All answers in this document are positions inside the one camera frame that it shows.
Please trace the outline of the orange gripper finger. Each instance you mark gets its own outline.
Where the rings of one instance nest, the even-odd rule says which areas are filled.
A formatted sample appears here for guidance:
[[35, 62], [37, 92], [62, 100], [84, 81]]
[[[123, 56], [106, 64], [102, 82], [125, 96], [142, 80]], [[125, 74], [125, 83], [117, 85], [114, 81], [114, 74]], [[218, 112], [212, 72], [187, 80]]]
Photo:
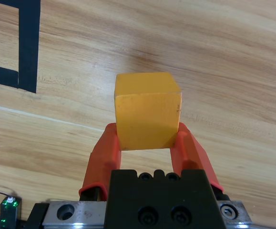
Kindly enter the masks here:
[[221, 191], [224, 190], [219, 184], [206, 151], [184, 123], [179, 124], [170, 154], [174, 173], [181, 175], [185, 169], [204, 170], [209, 183]]
[[116, 124], [110, 123], [90, 154], [80, 200], [107, 200], [111, 173], [120, 169], [121, 159]]

